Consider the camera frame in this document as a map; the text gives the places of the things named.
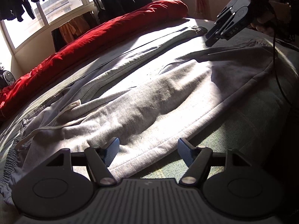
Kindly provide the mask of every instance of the hand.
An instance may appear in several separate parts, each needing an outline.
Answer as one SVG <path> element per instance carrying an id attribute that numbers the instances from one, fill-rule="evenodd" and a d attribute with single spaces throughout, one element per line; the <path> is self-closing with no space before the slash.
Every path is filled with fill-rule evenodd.
<path id="1" fill-rule="evenodd" d="M 269 1 L 271 6 L 274 8 L 276 17 L 278 20 L 288 23 L 291 20 L 291 7 L 288 4 Z M 271 27 L 266 28 L 263 26 L 264 23 L 274 18 L 274 14 L 270 11 L 265 12 L 261 17 L 257 18 L 258 24 L 251 23 L 253 28 L 257 31 L 262 32 L 271 37 L 274 36 L 274 29 Z"/>

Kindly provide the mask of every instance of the drawstring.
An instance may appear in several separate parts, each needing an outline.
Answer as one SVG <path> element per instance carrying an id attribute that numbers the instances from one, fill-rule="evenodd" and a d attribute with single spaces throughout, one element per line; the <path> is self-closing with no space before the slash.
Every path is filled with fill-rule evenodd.
<path id="1" fill-rule="evenodd" d="M 49 126 L 52 122 L 55 122 L 57 120 L 57 118 L 59 116 L 61 116 L 64 112 L 73 109 L 74 107 L 80 106 L 81 105 L 81 101 L 80 99 L 78 99 L 75 102 L 70 103 L 68 106 L 66 106 L 49 124 L 47 124 L 46 126 L 37 128 L 35 130 L 33 130 L 32 132 L 30 132 L 30 134 L 28 136 L 26 136 L 25 138 L 23 138 L 22 140 L 20 140 L 16 145 L 15 145 L 15 150 L 18 150 L 24 143 L 26 143 L 28 140 L 30 140 L 31 138 L 33 138 L 38 132 L 42 131 L 42 130 L 56 130 L 56 129 L 61 129 L 63 127 L 67 127 L 67 126 L 71 126 L 73 124 L 76 124 L 80 121 L 83 121 L 87 116 L 84 116 L 82 118 L 79 118 L 77 120 L 73 120 L 70 121 L 66 124 L 63 125 L 57 125 L 57 126 Z"/>

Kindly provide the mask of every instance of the window frame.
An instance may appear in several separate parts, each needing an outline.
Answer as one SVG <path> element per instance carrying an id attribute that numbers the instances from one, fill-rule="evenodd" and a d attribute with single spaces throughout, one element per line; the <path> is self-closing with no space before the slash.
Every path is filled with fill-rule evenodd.
<path id="1" fill-rule="evenodd" d="M 81 0 L 82 1 L 82 5 L 63 14 L 62 16 L 58 17 L 57 19 L 53 20 L 52 22 L 48 22 L 45 14 L 44 14 L 44 11 L 43 9 L 41 8 L 41 5 L 39 2 L 36 3 L 37 5 L 37 8 L 38 8 L 38 11 L 41 15 L 41 19 L 42 21 L 44 22 L 44 26 L 42 28 L 40 28 L 38 31 L 36 31 L 34 34 L 32 34 L 30 37 L 28 37 L 25 41 L 23 41 L 18 47 L 14 47 L 13 45 L 13 42 L 10 38 L 10 35 L 9 35 L 9 32 L 5 26 L 5 23 L 4 21 L 0 21 L 0 27 L 1 29 L 3 30 L 4 32 L 4 35 L 10 45 L 10 49 L 11 51 L 13 52 L 13 54 L 16 54 L 20 49 L 22 49 L 22 47 L 24 47 L 29 41 L 33 40 L 35 37 L 37 37 L 39 34 L 41 34 L 42 32 L 44 32 L 45 30 L 49 29 L 50 27 L 59 27 L 61 26 L 63 23 L 62 23 L 62 20 L 65 20 L 66 18 L 72 17 L 73 14 L 77 13 L 78 11 L 80 10 L 85 10 L 85 9 L 88 9 L 88 10 L 91 10 L 92 7 L 94 7 L 94 2 L 93 1 L 89 1 L 89 0 Z"/>

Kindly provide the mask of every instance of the mattress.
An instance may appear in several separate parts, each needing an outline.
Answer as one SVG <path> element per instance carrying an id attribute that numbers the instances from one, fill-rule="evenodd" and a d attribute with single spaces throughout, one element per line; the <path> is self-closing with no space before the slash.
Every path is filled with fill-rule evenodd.
<path id="1" fill-rule="evenodd" d="M 164 29 L 165 27 L 179 28 L 182 24 L 187 27 L 204 26 L 207 29 L 213 26 L 213 23 L 210 21 L 187 18 L 163 25 L 155 30 L 159 31 L 159 29 Z M 144 32 L 142 35 L 146 34 L 150 34 L 150 31 Z M 118 46 L 126 49 L 130 49 L 134 44 L 137 46 L 137 41 L 142 43 L 140 41 L 142 35 L 131 38 Z M 245 29 L 230 41 L 219 41 L 215 46 L 239 44 L 250 39 L 264 39 L 269 40 L 269 43 L 271 43 L 270 37 Z M 295 89 L 298 85 L 296 68 L 299 66 L 297 62 L 299 61 L 299 56 L 297 53 L 283 47 L 279 47 L 279 53 L 279 56 L 283 57 L 287 62 L 287 64 L 278 65 L 280 82 L 287 97 L 292 99 L 295 96 Z M 3 133 L 1 135 L 0 147 L 0 174 L 2 176 L 7 153 L 14 138 L 19 134 L 22 118 L 47 101 L 52 95 L 59 92 L 63 87 L 92 71 L 94 66 L 92 62 L 95 60 L 96 58 L 90 59 L 70 71 L 67 75 L 64 75 L 39 95 L 36 95 L 15 117 L 12 117 L 1 126 L 1 132 L 3 131 Z M 227 148 L 237 148 L 248 157 L 262 164 L 278 139 L 288 111 L 289 106 L 282 98 L 275 77 L 270 74 L 245 97 L 197 134 L 191 142 L 194 145 L 204 144 L 218 152 L 225 152 Z M 174 177 L 178 180 L 186 169 L 177 152 L 173 152 L 135 176 L 147 178 Z M 212 169 L 211 172 L 213 173 L 214 171 L 219 171 L 219 169 Z M 15 216 L 15 212 L 11 210 L 7 212 L 5 209 L 2 209 L 2 212 L 6 214 L 12 213 L 12 216 Z"/>

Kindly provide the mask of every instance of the black bag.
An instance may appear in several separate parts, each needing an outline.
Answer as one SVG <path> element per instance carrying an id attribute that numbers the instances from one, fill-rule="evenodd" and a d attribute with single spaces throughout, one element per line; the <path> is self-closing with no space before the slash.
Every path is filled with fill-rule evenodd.
<path id="1" fill-rule="evenodd" d="M 10 71 L 0 70 L 0 89 L 11 86 L 15 81 Z"/>

